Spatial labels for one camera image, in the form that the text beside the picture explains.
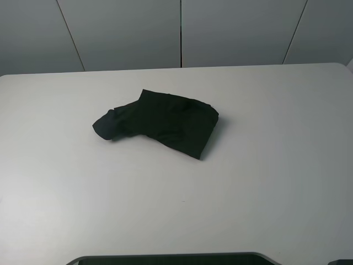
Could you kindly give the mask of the black robot base front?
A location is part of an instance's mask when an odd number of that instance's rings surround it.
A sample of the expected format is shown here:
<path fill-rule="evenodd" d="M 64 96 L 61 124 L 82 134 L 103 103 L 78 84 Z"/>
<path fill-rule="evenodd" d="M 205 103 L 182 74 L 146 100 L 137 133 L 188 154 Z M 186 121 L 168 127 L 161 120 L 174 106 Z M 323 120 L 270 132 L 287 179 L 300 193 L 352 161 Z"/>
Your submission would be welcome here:
<path fill-rule="evenodd" d="M 278 264 L 256 252 L 197 253 L 164 255 L 83 256 L 69 264 L 116 264 L 116 265 L 196 265 L 196 264 Z"/>

